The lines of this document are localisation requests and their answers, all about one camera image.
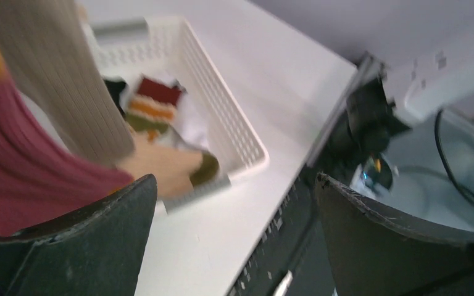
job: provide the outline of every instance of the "black cloth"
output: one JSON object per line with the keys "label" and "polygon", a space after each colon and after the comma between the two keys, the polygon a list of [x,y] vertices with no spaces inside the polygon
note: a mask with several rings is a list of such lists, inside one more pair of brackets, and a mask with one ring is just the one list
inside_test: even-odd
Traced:
{"label": "black cloth", "polygon": [[91,205],[0,237],[0,295],[133,295],[157,202],[145,176]]}
{"label": "black cloth", "polygon": [[110,97],[112,97],[112,100],[114,100],[117,110],[119,110],[122,117],[125,118],[126,114],[124,110],[121,108],[120,97],[121,97],[121,93],[124,91],[124,89],[127,86],[126,81],[124,80],[113,81],[113,80],[108,80],[108,79],[103,79],[103,81],[104,81],[104,84],[106,84],[106,88],[108,89],[108,92],[110,93]]}

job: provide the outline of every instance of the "white table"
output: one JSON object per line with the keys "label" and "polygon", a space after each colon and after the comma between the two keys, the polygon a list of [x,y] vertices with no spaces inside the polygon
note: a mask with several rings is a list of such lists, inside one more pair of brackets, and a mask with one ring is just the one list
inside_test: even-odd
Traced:
{"label": "white table", "polygon": [[157,215],[151,228],[136,295],[223,296],[356,69],[244,0],[81,3],[92,24],[184,15],[270,153],[265,172]]}

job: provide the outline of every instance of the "white appliance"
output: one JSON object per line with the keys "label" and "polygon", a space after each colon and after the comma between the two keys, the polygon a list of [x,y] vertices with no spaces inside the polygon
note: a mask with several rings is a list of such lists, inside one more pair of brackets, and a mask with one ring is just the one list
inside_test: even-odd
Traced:
{"label": "white appliance", "polygon": [[461,20],[431,50],[388,68],[383,86],[395,102],[395,115],[410,126],[447,105],[474,118],[474,16]]}

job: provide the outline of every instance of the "grey wall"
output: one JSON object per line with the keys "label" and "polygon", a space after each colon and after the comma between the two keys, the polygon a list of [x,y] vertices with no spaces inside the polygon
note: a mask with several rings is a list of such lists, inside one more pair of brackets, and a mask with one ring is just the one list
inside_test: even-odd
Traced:
{"label": "grey wall", "polygon": [[343,57],[398,66],[474,22],[474,0],[251,0]]}

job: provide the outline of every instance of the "white plastic basket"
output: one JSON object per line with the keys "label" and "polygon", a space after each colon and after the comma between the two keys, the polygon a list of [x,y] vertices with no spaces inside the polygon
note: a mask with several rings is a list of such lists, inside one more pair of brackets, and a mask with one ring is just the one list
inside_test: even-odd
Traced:
{"label": "white plastic basket", "polygon": [[168,72],[209,114],[210,152],[219,160],[220,174],[194,192],[164,202],[166,210],[266,168],[266,148],[184,18],[143,18],[93,27],[87,35],[102,75],[133,81],[142,73]]}

